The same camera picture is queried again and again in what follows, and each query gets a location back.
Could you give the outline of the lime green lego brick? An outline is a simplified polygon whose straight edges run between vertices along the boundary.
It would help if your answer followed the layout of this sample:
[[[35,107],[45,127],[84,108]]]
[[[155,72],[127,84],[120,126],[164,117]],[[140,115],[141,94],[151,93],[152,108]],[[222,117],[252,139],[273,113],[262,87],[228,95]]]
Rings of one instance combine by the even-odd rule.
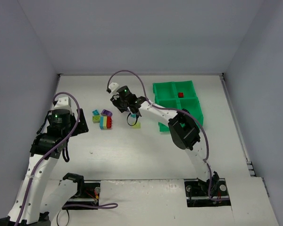
[[[135,125],[132,126],[133,129],[140,129],[141,123],[138,121]]]

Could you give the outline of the purple sloped lego brick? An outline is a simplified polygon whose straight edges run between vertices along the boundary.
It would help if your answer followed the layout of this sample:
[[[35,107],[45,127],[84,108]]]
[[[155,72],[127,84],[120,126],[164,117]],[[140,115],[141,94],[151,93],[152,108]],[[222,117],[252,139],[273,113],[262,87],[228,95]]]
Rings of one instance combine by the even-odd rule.
[[[102,112],[101,112],[101,115],[111,117],[113,115],[113,113],[109,110],[103,109]]]

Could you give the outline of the teal small lego brick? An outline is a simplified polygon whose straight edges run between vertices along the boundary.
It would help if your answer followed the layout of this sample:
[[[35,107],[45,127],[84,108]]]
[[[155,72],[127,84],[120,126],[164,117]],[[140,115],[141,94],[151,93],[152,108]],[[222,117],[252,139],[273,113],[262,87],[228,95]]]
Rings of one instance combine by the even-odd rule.
[[[95,109],[95,110],[92,111],[92,114],[93,114],[94,116],[96,116],[96,115],[99,115],[100,113],[99,113],[99,111],[98,111],[97,109]]]

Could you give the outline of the lime green small lego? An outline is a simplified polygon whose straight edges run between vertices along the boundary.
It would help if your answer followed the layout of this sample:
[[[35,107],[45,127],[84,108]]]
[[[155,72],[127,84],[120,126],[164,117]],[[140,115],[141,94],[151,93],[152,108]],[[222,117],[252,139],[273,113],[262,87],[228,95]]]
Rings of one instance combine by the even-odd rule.
[[[93,115],[92,116],[93,123],[100,123],[100,115]]]

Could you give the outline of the small red lego cube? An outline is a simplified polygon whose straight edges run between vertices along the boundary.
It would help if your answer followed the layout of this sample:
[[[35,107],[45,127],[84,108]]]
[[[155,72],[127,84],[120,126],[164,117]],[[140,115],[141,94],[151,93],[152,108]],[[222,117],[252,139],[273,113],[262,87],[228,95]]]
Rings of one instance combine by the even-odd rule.
[[[184,98],[184,94],[182,92],[178,92],[178,97],[179,98]]]

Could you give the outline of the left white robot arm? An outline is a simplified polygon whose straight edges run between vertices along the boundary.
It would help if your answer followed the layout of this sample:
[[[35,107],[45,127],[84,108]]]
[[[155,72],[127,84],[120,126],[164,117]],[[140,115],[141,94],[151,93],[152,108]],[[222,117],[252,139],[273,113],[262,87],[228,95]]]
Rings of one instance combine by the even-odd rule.
[[[50,226],[52,219],[72,196],[84,190],[84,177],[67,173],[58,188],[44,200],[50,174],[60,156],[68,157],[70,137],[88,132],[83,110],[75,117],[70,107],[57,107],[49,112],[49,126],[39,133],[30,150],[29,166],[14,206],[0,226]]]

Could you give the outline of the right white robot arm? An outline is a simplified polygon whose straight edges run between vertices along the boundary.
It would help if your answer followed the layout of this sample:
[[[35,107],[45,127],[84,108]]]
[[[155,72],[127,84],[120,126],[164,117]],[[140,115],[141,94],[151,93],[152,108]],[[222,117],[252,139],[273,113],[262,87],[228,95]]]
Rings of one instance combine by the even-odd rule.
[[[120,87],[115,82],[108,86],[107,92],[112,94],[110,101],[120,112],[128,110],[137,118],[148,117],[168,126],[173,143],[185,150],[190,158],[200,185],[214,187],[218,183],[219,176],[212,173],[200,150],[193,149],[200,142],[200,129],[188,111],[156,105],[146,97],[137,97],[127,86]]]

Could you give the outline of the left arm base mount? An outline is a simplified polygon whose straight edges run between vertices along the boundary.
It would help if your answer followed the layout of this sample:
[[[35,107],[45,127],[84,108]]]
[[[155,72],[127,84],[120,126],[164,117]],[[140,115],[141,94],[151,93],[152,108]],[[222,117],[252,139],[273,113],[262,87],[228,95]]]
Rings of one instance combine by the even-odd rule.
[[[96,210],[89,206],[99,206],[100,181],[87,181],[80,195],[76,194],[68,199],[63,210]]]

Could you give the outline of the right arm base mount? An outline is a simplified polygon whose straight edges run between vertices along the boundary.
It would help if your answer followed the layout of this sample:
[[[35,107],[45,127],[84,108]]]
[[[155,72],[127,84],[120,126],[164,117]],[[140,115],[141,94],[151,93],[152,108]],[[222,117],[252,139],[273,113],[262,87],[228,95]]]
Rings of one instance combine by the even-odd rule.
[[[210,195],[208,187],[202,190],[196,179],[184,180],[186,203],[188,208],[231,206],[227,184],[224,178],[212,184]]]

